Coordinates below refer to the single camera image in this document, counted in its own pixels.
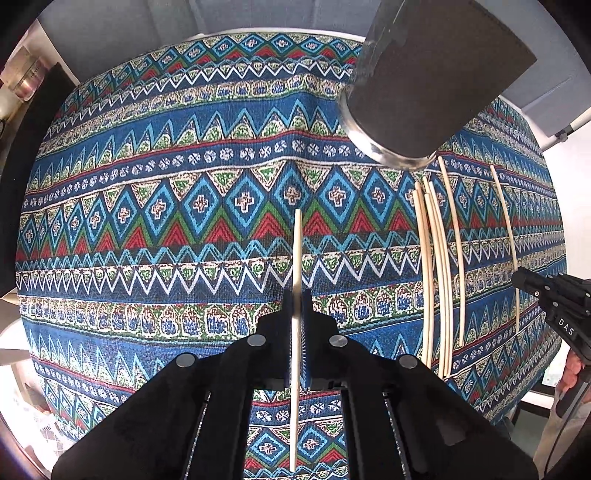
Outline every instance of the white pole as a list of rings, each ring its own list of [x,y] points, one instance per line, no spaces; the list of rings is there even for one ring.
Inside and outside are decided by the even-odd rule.
[[[300,367],[301,367],[301,210],[295,211],[293,246],[293,287],[294,302],[291,318],[291,414],[290,414],[290,471],[297,466],[297,434],[300,411]]]

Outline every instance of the blue patterned fabric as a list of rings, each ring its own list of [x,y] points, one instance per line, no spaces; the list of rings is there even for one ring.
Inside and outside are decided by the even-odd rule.
[[[64,434],[83,436],[180,352],[222,352],[278,309],[296,208],[315,309],[375,354],[420,356],[411,191],[425,175],[456,285],[449,387],[497,421],[541,375],[559,341],[525,294],[515,333],[512,259],[489,169],[519,263],[564,271],[560,210],[526,121],[497,99],[441,146],[449,199],[437,161],[396,171],[341,129],[334,99],[360,49],[302,33],[208,37],[119,65],[66,100],[31,173],[17,249],[31,354]],[[450,201],[466,265],[462,347]],[[438,359],[436,335],[434,370]],[[288,403],[286,392],[255,393],[245,477],[290,475]],[[347,475],[340,408],[338,395],[303,394],[299,474]]]

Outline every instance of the gray fabric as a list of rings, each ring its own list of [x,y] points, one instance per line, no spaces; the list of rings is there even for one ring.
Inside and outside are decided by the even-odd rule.
[[[39,21],[85,80],[163,45],[231,28],[367,33],[379,0],[54,0]]]

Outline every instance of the person's arm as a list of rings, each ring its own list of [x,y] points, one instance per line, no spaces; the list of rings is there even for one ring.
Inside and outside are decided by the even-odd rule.
[[[556,440],[556,436],[558,435],[563,422],[563,419],[559,418],[556,414],[556,404],[560,397],[564,395],[569,388],[575,386],[577,383],[577,376],[582,368],[583,362],[581,362],[580,358],[573,351],[570,351],[566,358],[562,378],[558,382],[558,385],[556,385],[556,394],[554,395],[554,405],[550,411],[550,418],[548,418],[548,422],[542,433],[542,438],[540,439],[540,443],[538,444],[538,448],[534,455],[534,463],[538,468],[540,478],[544,476],[544,469],[548,461],[548,456],[550,455],[550,451],[552,450],[552,446],[554,445],[554,441]],[[556,444],[554,452],[552,453],[552,458],[548,464],[548,471],[550,471],[554,464],[564,455],[570,444],[573,443],[573,440],[579,433],[579,430],[585,423],[590,412],[591,390],[587,392],[578,411],[573,414],[573,418],[569,421],[569,424],[565,426],[560,435],[560,440]]]

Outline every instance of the patterned tablecloth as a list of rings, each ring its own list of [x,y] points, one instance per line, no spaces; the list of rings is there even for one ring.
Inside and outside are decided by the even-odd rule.
[[[451,199],[437,162],[396,171],[347,139],[334,99],[360,49],[302,33],[213,36],[133,59],[70,95],[31,173],[16,259],[31,354],[64,434],[84,435],[178,353],[221,352],[277,309],[291,284],[296,208],[315,308],[373,353],[420,354],[411,189],[421,175],[434,181],[455,258]],[[440,154],[467,269],[466,344],[457,348],[456,289],[447,383],[497,421],[559,341],[525,294],[515,334],[511,253],[489,165],[521,265],[565,270],[560,211],[533,134],[500,99]],[[255,393],[246,477],[288,475],[288,403],[284,392]],[[305,393],[299,420],[300,473],[346,476],[339,395]]]

